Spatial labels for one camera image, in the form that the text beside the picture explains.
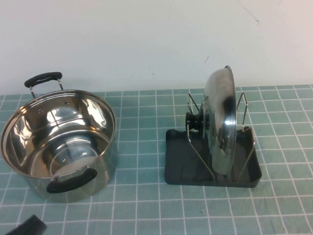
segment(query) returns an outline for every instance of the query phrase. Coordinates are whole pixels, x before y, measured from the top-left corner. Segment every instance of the black plastic tray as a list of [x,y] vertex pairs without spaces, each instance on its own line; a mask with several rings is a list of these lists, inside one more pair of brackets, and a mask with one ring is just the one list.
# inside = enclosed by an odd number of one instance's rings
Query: black plastic tray
[[165,182],[171,185],[256,187],[262,177],[262,172],[255,149],[237,181],[238,175],[253,147],[252,131],[251,129],[244,132],[238,130],[236,134],[234,163],[231,174],[226,179],[212,169],[208,141],[200,137],[198,132],[190,131],[191,143],[204,162],[209,163],[208,165],[215,176],[215,180],[213,180],[212,175],[190,145],[187,131],[168,130],[166,132]]

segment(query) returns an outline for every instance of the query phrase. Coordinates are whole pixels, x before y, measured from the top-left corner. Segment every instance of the pot rim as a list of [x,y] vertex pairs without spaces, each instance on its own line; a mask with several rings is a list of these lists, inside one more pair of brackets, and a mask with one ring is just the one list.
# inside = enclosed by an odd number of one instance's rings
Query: pot rim
[[[13,170],[15,171],[16,173],[20,174],[20,175],[23,175],[23,176],[26,176],[26,177],[29,177],[29,178],[35,178],[35,179],[51,179],[51,177],[39,177],[39,176],[33,176],[33,175],[29,175],[29,174],[26,174],[18,169],[16,169],[11,163],[10,161],[8,160],[8,155],[7,155],[7,152],[6,152],[6,147],[5,147],[5,144],[6,142],[4,142],[4,139],[6,139],[7,135],[8,135],[8,131],[10,130],[9,129],[9,126],[13,125],[16,123],[16,121],[18,120],[18,117],[23,114],[26,110],[28,110],[29,108],[39,104],[39,103],[42,103],[42,102],[45,102],[46,100],[49,100],[49,99],[52,99],[52,98],[56,98],[56,97],[61,97],[61,96],[65,96],[66,94],[82,94],[84,96],[89,96],[89,97],[92,97],[95,101],[101,103],[103,106],[105,106],[108,111],[111,113],[111,116],[112,116],[112,120],[113,120],[113,123],[114,123],[114,128],[113,128],[113,133],[112,133],[112,136],[110,138],[110,141],[107,145],[107,147],[103,150],[103,152],[101,154],[99,154],[96,158],[93,159],[93,161],[91,161],[90,163],[88,164],[91,164],[93,163],[94,161],[96,161],[99,157],[102,157],[105,152],[108,150],[108,148],[111,146],[111,143],[115,137],[115,134],[116,134],[116,129],[117,129],[117,119],[116,119],[116,115],[115,115],[115,112],[113,110],[113,108],[105,101],[103,100],[100,96],[98,95],[95,95],[91,92],[87,92],[87,91],[82,91],[82,90],[60,90],[60,91],[54,91],[54,92],[49,92],[49,93],[46,93],[42,96],[39,96],[37,98],[34,98],[33,100],[27,102],[26,104],[24,104],[22,107],[20,107],[13,115],[12,117],[7,121],[7,123],[5,124],[5,127],[3,128],[3,131],[2,131],[2,134],[1,134],[1,142],[0,142],[0,148],[1,148],[1,155],[2,155],[2,159],[6,162],[6,164]],[[67,173],[67,174],[64,174],[64,175],[58,175],[56,177],[63,177],[63,176],[66,176],[66,175],[70,175],[76,171],[79,171],[81,170],[82,168],[84,168],[85,166],[81,167],[81,168],[78,168],[78,169],[75,169],[74,171],[70,172],[70,173]]]

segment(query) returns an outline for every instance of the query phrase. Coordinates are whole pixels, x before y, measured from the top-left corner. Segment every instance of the black object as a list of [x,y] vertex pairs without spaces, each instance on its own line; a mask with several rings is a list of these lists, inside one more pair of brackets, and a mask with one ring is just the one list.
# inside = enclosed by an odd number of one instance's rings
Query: black object
[[[193,113],[186,113],[185,116],[185,126],[186,126],[186,130],[187,130],[187,125],[189,125],[189,130],[194,129],[199,131],[199,135],[202,136],[203,133],[203,126],[204,126],[204,122],[203,122],[203,107],[201,106],[199,109],[199,112],[197,114],[193,114]],[[209,114],[207,114],[205,116],[205,128],[209,129],[210,126],[210,116]]]
[[[168,130],[166,132],[165,182],[171,185],[256,187],[262,177],[262,172],[255,149],[244,167],[247,156],[253,147],[252,131],[248,128],[245,127],[246,131],[244,132],[242,130],[236,132],[235,156],[230,176],[226,179],[212,170],[215,180],[190,145],[187,131]],[[207,136],[202,138],[199,132],[190,131],[190,139],[204,162],[208,163],[209,168],[212,169],[212,157]]]
[[51,80],[58,80],[58,79],[61,79],[62,78],[62,74],[60,72],[46,72],[46,73],[43,73],[43,74],[39,74],[37,76],[34,76],[30,79],[28,79],[24,85],[27,87],[27,88],[30,88],[30,87],[34,87],[38,84],[41,84],[41,83],[44,83],[44,82],[48,82],[48,81],[51,81]]
[[6,235],[42,235],[46,228],[47,226],[44,222],[37,216],[32,215],[24,223],[8,232]]
[[64,181],[51,181],[47,185],[47,192],[48,193],[61,193],[61,192],[68,192],[74,189],[77,189],[91,180],[93,180],[97,176],[97,171],[92,168],[87,168],[83,174],[70,178]]

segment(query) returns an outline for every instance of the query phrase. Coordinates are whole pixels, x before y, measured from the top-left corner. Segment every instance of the white grid line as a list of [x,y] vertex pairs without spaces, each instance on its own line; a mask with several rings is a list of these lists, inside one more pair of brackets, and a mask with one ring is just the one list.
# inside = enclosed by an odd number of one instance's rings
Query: white grid line
[[[301,148],[284,148],[284,150],[294,150],[294,149],[301,149]],[[278,148],[262,148],[262,149],[257,149],[257,150],[279,150]],[[139,155],[155,155],[156,153],[142,153],[142,154],[139,154]],[[135,153],[131,153],[131,154],[119,154],[120,156],[121,155],[124,155],[124,156],[129,156],[129,155],[136,155]]]
[[68,210],[68,203],[67,203],[67,207],[65,208],[65,212],[64,212],[64,219],[63,219],[63,227],[62,227],[62,235],[64,235],[64,230],[65,230],[65,224],[66,224],[66,218],[67,218],[67,210]]
[[251,201],[252,201],[252,206],[253,206],[253,210],[254,210],[254,214],[256,216],[256,219],[257,219],[257,222],[258,222],[258,226],[259,226],[259,229],[260,229],[260,234],[263,235],[262,233],[262,228],[261,228],[261,224],[260,224],[260,220],[259,220],[259,217],[258,217],[258,213],[256,212],[256,208],[255,208],[255,205],[254,205],[254,200],[253,200],[253,196],[252,196],[252,191],[251,189],[249,188],[249,193],[250,193],[250,197],[251,197]]
[[[286,162],[281,162],[281,163],[260,163],[260,165],[302,165],[302,164],[313,164],[313,162],[294,162],[294,163],[286,163]],[[152,169],[164,169],[163,166],[161,167],[139,167],[138,170],[152,170]],[[137,168],[118,168],[118,171],[123,171],[123,170],[137,170]]]
[[[286,215],[282,215],[282,217],[290,217],[290,216],[303,216],[303,214],[286,214]],[[280,215],[278,214],[266,214],[266,215],[259,215],[259,218],[267,218],[267,217],[280,217]],[[231,216],[210,216],[210,218],[231,218]],[[255,218],[254,215],[240,215],[240,216],[234,216],[234,218]],[[201,216],[201,217],[186,217],[186,219],[206,219],[205,216]],[[157,221],[158,219],[138,219],[138,221]],[[182,220],[181,217],[177,217],[177,218],[161,218],[162,220]],[[110,219],[91,219],[89,220],[90,222],[93,221],[107,221],[110,222]],[[114,221],[135,221],[135,219],[115,219]],[[87,222],[87,220],[82,219],[82,220],[69,220],[69,221],[65,221],[65,223],[81,223],[81,222]],[[46,224],[61,224],[63,223],[63,221],[53,221],[53,222],[45,222]],[[11,223],[0,223],[0,225],[15,225],[15,222],[11,222]]]
[[[302,109],[305,111],[305,109],[304,109],[304,107],[303,107],[303,105],[302,105],[300,99],[299,99],[299,103],[301,104]],[[294,132],[294,134],[295,134],[295,137],[297,138],[298,144],[300,145],[300,147],[301,147],[301,149],[302,149],[302,144],[301,144],[301,142],[300,142],[300,140],[299,140],[299,138],[298,138],[298,136],[297,136],[297,134],[296,134],[296,131],[294,130],[294,127],[293,127],[293,125],[292,125],[292,122],[291,122],[291,120],[290,120],[290,118],[289,118],[288,115],[287,115],[287,117],[288,117],[288,120],[289,120],[289,122],[290,122],[290,124],[291,124],[292,130],[293,130],[293,132]],[[305,154],[305,152],[303,151],[303,149],[302,149],[302,152],[303,152],[303,155],[304,155],[304,157],[305,157],[306,162],[308,163],[308,167],[309,167],[309,169],[310,169],[310,171],[311,171],[311,175],[313,176],[312,169],[311,169],[311,167],[310,167],[309,161],[308,161],[308,159],[307,159],[307,157],[306,157],[306,154]],[[285,162],[287,162],[283,150],[282,150],[282,153],[283,153],[283,157],[284,157]],[[291,174],[291,172],[290,172],[290,169],[289,169],[289,165],[287,165],[287,169],[288,169],[288,172],[289,172],[289,174],[290,174],[291,179],[293,179],[293,176],[292,176],[292,174]],[[293,186],[294,186],[294,189],[295,189],[297,195],[299,196],[298,189],[297,189],[296,186],[295,186],[294,180],[292,181],[292,183],[293,183]],[[304,214],[304,216],[305,216],[305,219],[306,219],[306,221],[307,221],[307,224],[308,224],[308,226],[309,226],[309,228],[310,228],[310,230],[311,230],[311,233],[313,234],[313,229],[312,229],[312,227],[311,227],[311,225],[310,225],[310,222],[309,222],[309,220],[308,220],[308,217],[307,217],[307,215],[306,215],[306,212],[305,212],[305,210],[304,210],[304,207],[303,207],[303,204],[302,204],[302,201],[301,201],[300,197],[299,197],[299,202],[300,202],[300,205],[301,205],[303,214]]]
[[[288,122],[273,122],[273,124],[286,124]],[[295,122],[292,122],[292,123],[310,123],[309,121],[295,121]],[[257,124],[253,124],[255,126],[258,126],[258,125],[269,125],[269,123],[257,123]],[[159,129],[174,129],[175,127],[174,126],[170,126],[170,127],[159,127]],[[145,128],[140,128],[141,130],[151,130],[151,129],[156,129],[156,127],[145,127]],[[121,128],[121,130],[137,130],[137,128]]]
[[[156,96],[156,114],[157,114],[157,96]],[[156,141],[158,143],[158,127],[157,127],[157,117],[156,117]],[[158,145],[156,148],[157,154],[157,167],[160,167],[160,160],[159,160],[159,152],[158,152]],[[162,235],[162,224],[161,224],[161,195],[160,195],[160,170],[157,171],[157,189],[158,189],[158,217],[159,217],[159,230],[160,235]]]
[[[269,163],[269,164],[260,164],[260,165],[275,165],[276,163]],[[271,179],[271,181],[288,181],[288,180],[291,180],[291,178],[279,178],[279,179]],[[303,181],[303,180],[313,180],[313,178],[295,178],[293,179],[294,181]],[[159,183],[138,183],[138,185],[157,185]],[[136,185],[136,184],[118,184],[119,186],[129,186],[129,185]],[[17,189],[26,189],[26,188],[8,188],[7,190],[17,190]]]
[[27,189],[27,186],[24,188],[8,188],[7,190],[14,190],[14,189]]
[[[256,197],[253,196],[253,199],[275,199],[275,198],[302,198],[302,197],[313,197],[313,195],[288,195],[288,196],[262,196],[262,197]],[[242,199],[249,199],[251,196],[247,197],[230,197],[231,200],[242,200]],[[199,199],[199,198],[185,198],[184,201],[197,201],[202,202],[203,200],[206,201],[215,201],[215,200],[228,200],[228,198],[207,198],[207,199]],[[140,200],[140,202],[157,202],[159,200]],[[175,199],[161,199],[160,202],[169,202],[169,201],[181,201],[181,198],[175,198]],[[116,203],[135,203],[136,201],[118,201]],[[113,202],[92,202],[92,205],[101,205],[101,204],[112,204]],[[89,205],[90,202],[72,202],[71,205]],[[32,206],[42,206],[43,204],[24,204],[24,207],[32,207]],[[64,203],[53,203],[52,205],[65,205]],[[3,205],[2,207],[21,207],[22,204],[14,204],[14,205]]]
[[[140,105],[140,96],[138,96],[138,105]],[[138,212],[138,161],[139,161],[139,119],[137,122],[137,169],[136,169],[136,209],[135,209],[135,235],[137,235],[137,212]]]
[[[309,116],[308,116],[308,113],[307,113],[307,111],[305,110],[305,108],[303,107],[302,101],[301,101],[301,99],[300,99],[299,96],[298,96],[298,93],[297,93],[297,92],[295,92],[295,93],[296,93],[296,95],[297,95],[297,97],[298,97],[298,99],[299,99],[300,105],[301,105],[301,107],[302,107],[302,109],[303,109],[303,111],[304,111],[304,113],[305,113],[307,119],[310,120],[310,119],[309,119]],[[304,152],[304,150],[303,150],[303,148],[302,148],[302,144],[301,144],[301,142],[300,142],[298,136],[296,135],[297,140],[298,140],[299,145],[300,145],[300,147],[301,147],[301,149],[302,149],[302,152],[303,152],[303,155],[304,155],[304,157],[305,157],[305,160],[306,160],[307,163],[308,163],[308,166],[309,166],[309,169],[310,169],[310,171],[311,171],[311,174],[313,175],[312,168],[311,168],[311,166],[310,166],[310,164],[309,164],[309,161],[308,161],[307,156],[306,156],[306,154],[305,154],[305,152]]]
[[[253,123],[252,123],[252,119],[251,119],[251,117],[250,117],[249,109],[247,110],[247,115],[248,115],[248,117],[249,117],[249,120],[250,120],[252,129],[254,129]],[[259,149],[261,149],[261,147],[260,147],[258,141],[256,141],[256,145],[258,145]],[[264,158],[264,155],[263,155],[262,151],[260,151],[260,153],[261,153],[263,162],[265,162],[265,158]],[[282,221],[282,224],[283,224],[283,226],[284,226],[284,229],[285,229],[286,233],[288,234],[288,231],[287,231],[286,226],[285,226],[285,222],[284,222],[284,220],[283,220],[283,218],[282,218],[282,214],[281,214],[281,211],[280,211],[280,208],[279,208],[279,205],[278,205],[278,200],[277,200],[278,197],[276,196],[276,193],[275,193],[275,191],[274,191],[274,186],[273,186],[273,183],[272,183],[272,179],[270,178],[270,175],[269,175],[269,173],[268,173],[268,168],[267,168],[267,165],[266,165],[266,164],[265,164],[265,170],[266,170],[266,174],[267,174],[267,176],[268,176],[268,181],[269,181],[269,183],[270,183],[271,190],[272,190],[273,195],[274,195],[273,198],[274,198],[274,200],[275,200],[275,203],[276,203],[276,206],[277,206],[277,209],[278,209],[279,216],[280,216],[280,218],[281,218],[281,221]]]
[[47,202],[47,200],[45,200],[44,206],[43,206],[43,213],[42,213],[42,215],[41,215],[41,220],[42,220],[42,221],[44,220],[46,202]]
[[[173,97],[173,105],[175,105],[175,102],[174,102],[174,90],[172,90],[172,97]],[[175,121],[175,129],[176,129],[177,126],[176,126],[175,109],[174,109],[174,121]],[[184,197],[183,197],[183,194],[182,194],[182,186],[180,186],[180,194],[181,194],[181,205],[182,205],[182,218],[183,218],[183,222],[184,222],[184,232],[185,232],[185,235],[187,235],[186,220],[185,220],[185,206],[184,206]]]
[[23,203],[22,203],[22,206],[21,206],[21,210],[20,210],[20,213],[19,213],[18,220],[16,221],[16,227],[19,225],[19,222],[20,222],[20,218],[21,218],[22,210],[23,210],[23,207],[24,207],[24,204],[25,204],[27,192],[28,192],[28,187],[26,188],[26,192],[25,192],[25,195],[24,195],[24,199],[23,199]]
[[[280,91],[292,91],[294,89],[296,90],[310,90],[311,89],[311,85],[308,85],[309,87],[306,88],[279,88]],[[245,90],[243,90],[244,92],[257,92],[258,90],[246,90],[246,88],[248,89],[249,87],[240,87],[241,89],[244,88]],[[195,89],[189,89],[189,90],[203,90],[202,88],[195,88]],[[261,90],[262,92],[268,92],[268,91],[274,91],[275,89],[264,89]],[[131,97],[131,96],[169,96],[171,94],[157,94],[157,90],[148,90],[148,92],[155,92],[155,94],[134,94],[134,95],[123,95],[123,97]],[[121,95],[107,95],[108,92],[93,92],[94,94],[96,94],[99,97],[121,97]],[[192,95],[202,95],[203,93],[191,93]],[[28,95],[28,94],[7,94],[7,95],[20,95],[21,97],[23,95]]]
[[91,206],[92,206],[92,196],[90,197],[90,205],[89,205],[88,216],[87,216],[86,235],[88,235]]
[[228,187],[225,187],[225,188],[226,188],[227,200],[228,200],[228,205],[229,205],[229,210],[230,210],[230,218],[233,221],[235,235],[237,235],[237,229],[236,229],[236,224],[235,224],[235,217],[234,217],[234,214],[233,214],[233,210],[231,209],[231,203],[230,203],[230,199],[229,199]]
[[2,108],[2,104],[3,104],[3,102],[4,102],[4,99],[5,99],[5,96],[3,97],[3,100],[1,101],[0,110],[1,110],[1,108]]
[[[122,104],[123,104],[123,92],[121,96],[121,110],[120,110],[120,117],[122,116]],[[119,120],[119,128],[118,128],[118,142],[117,142],[117,149],[119,151],[119,140],[121,135],[121,119]],[[112,205],[112,217],[111,217],[111,228],[110,228],[110,235],[113,235],[113,219],[114,219],[114,203],[115,203],[115,193],[116,193],[116,178],[117,178],[117,170],[115,170],[115,179],[114,179],[114,190],[113,190],[113,205]]]
[[[194,111],[194,105],[193,104],[191,104],[191,110],[192,110],[192,112]],[[202,186],[202,189],[203,189],[203,195],[204,195],[205,210],[206,210],[206,214],[207,214],[207,222],[208,222],[208,226],[209,226],[209,233],[210,233],[210,235],[212,235],[210,214],[209,214],[209,209],[207,206],[207,200],[206,200],[206,194],[205,194],[204,186]]]
[[[291,137],[291,136],[313,136],[313,134],[295,134],[295,135],[278,135],[278,137]],[[276,137],[276,135],[268,135],[268,136],[259,136],[257,135],[257,137]],[[145,141],[121,141],[121,143],[127,143],[127,142],[156,142],[157,140],[145,140]]]

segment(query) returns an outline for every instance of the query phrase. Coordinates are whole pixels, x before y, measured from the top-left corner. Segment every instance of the pot handle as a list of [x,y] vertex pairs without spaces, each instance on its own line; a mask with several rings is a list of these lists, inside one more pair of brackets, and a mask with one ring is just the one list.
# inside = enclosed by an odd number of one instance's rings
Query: pot handle
[[38,84],[44,83],[44,82],[48,82],[51,80],[58,81],[59,85],[61,87],[61,90],[63,90],[63,86],[62,86],[62,83],[60,81],[61,78],[62,78],[62,74],[60,72],[46,72],[46,73],[42,73],[42,74],[39,74],[37,76],[34,76],[34,77],[28,79],[24,83],[24,85],[30,89],[31,94],[33,95],[34,98],[36,98],[34,91],[33,91],[33,87],[38,85]]
[[64,181],[51,181],[47,185],[47,192],[48,193],[61,193],[61,192],[68,192],[74,189],[77,189],[91,180],[93,180],[97,176],[97,171],[92,168],[87,168],[83,174],[70,178]]

